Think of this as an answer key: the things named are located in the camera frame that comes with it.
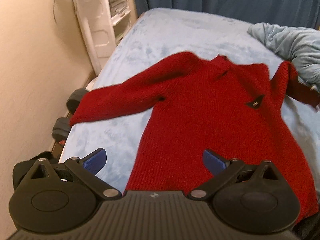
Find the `red sweater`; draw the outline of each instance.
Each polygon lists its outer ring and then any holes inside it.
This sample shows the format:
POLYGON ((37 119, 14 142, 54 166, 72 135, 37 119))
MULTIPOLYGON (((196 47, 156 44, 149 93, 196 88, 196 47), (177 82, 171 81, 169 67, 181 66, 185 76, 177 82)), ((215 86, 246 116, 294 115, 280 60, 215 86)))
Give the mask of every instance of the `red sweater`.
POLYGON ((225 56, 208 61, 181 52, 122 84, 86 94, 70 125, 154 107, 127 190, 189 192, 212 178, 202 162, 203 150, 210 148, 248 164, 272 160, 300 200, 300 221, 318 211, 316 191, 280 108, 285 94, 313 107, 320 97, 297 77, 290 62, 270 81, 265 64, 235 65, 225 56))

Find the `black dumbbell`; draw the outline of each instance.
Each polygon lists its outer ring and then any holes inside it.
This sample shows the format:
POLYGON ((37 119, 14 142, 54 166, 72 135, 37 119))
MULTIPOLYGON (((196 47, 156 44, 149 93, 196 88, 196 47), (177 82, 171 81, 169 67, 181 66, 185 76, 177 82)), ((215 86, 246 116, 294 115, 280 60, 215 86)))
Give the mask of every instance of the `black dumbbell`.
POLYGON ((71 114, 74 114, 76 112, 76 109, 78 108, 81 99, 83 96, 88 93, 89 91, 85 88, 80 88, 75 90, 70 97, 67 100, 67 108, 70 111, 71 114))
POLYGON ((69 121, 69 118, 60 117, 56 120, 52 128, 52 137, 62 146, 64 146, 71 130, 69 121))

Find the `metal screw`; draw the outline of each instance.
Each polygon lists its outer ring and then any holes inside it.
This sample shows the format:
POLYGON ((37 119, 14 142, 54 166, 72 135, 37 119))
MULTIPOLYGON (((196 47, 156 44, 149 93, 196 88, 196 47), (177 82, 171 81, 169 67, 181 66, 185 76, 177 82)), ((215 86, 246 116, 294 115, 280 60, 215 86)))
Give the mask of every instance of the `metal screw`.
POLYGON ((119 194, 119 192, 116 190, 116 189, 106 189, 103 194, 106 196, 106 197, 115 197, 119 194))
POLYGON ((195 189, 195 190, 191 191, 190 195, 193 197, 196 197, 196 198, 202 198, 202 197, 205 197, 207 195, 207 193, 204 190, 195 189))

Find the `bed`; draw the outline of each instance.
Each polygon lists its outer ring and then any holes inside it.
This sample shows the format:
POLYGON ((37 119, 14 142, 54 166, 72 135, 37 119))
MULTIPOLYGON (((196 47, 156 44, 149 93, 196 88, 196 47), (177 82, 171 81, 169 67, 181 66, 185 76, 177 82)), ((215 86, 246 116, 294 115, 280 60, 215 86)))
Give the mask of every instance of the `bed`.
MULTIPOLYGON (((247 33, 249 26, 247 22, 213 14, 149 10, 121 41, 93 88, 124 82, 162 58, 184 50, 205 59, 226 55, 236 64, 265 63, 271 78, 283 60, 251 37, 247 33)), ((97 176, 123 192, 151 112, 149 109, 111 120, 76 124, 60 162, 73 156, 82 158, 102 147, 107 152, 107 164, 97 176)), ((281 114, 306 156, 320 193, 320 114, 291 98, 285 99, 281 114)))

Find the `beige wall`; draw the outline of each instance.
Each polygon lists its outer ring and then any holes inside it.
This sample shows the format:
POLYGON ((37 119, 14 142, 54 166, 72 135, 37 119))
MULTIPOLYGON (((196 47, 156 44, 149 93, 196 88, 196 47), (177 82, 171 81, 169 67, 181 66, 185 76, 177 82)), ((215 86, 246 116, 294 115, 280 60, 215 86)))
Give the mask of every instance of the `beige wall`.
POLYGON ((0 0, 0 239, 15 230, 8 212, 12 169, 52 146, 65 101, 92 71, 72 0, 0 0))

